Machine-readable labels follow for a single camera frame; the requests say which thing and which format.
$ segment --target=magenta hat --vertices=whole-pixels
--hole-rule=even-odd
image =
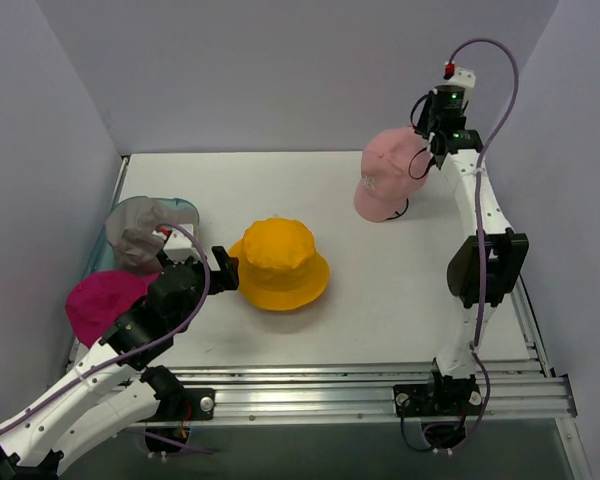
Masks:
[[[423,152],[414,159],[421,149],[421,138],[411,127],[385,130],[371,140],[362,152],[362,180],[354,197],[363,218],[382,222],[405,209],[409,195],[427,181],[430,155]]]
[[[158,274],[136,277],[121,270],[89,275],[67,297],[65,310],[81,343],[91,348],[116,319],[147,294]]]

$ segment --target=gray cap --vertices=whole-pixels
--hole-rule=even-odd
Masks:
[[[136,275],[159,272],[162,267],[156,254],[164,241],[153,232],[163,222],[191,224],[195,233],[200,215],[195,208],[173,210],[149,197],[129,198],[118,204],[105,222],[115,268]]]

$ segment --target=white table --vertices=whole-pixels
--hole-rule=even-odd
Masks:
[[[313,232],[331,267],[318,301],[299,311],[257,310],[239,293],[210,297],[160,357],[170,367],[429,362],[462,307],[446,268],[462,238],[457,207],[433,172],[407,214],[374,224],[353,193],[360,152],[136,154],[120,200],[180,197],[201,214],[201,240],[227,250],[253,221],[294,218]],[[481,356],[528,360],[510,298],[492,317]]]

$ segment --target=bright pink hat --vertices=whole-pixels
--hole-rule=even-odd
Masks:
[[[121,270],[89,275],[67,297],[65,310],[81,343],[91,348],[116,319],[147,294],[158,274],[136,277]]]
[[[354,198],[363,218],[382,222],[405,209],[409,195],[427,181],[430,155],[423,152],[414,159],[421,149],[421,138],[411,127],[385,130],[371,140],[362,152],[362,180]]]

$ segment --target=yellow bucket hat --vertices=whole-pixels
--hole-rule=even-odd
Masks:
[[[311,231],[297,220],[255,222],[229,255],[240,259],[240,292],[264,310],[299,308],[318,298],[329,283],[329,265],[316,252]]]

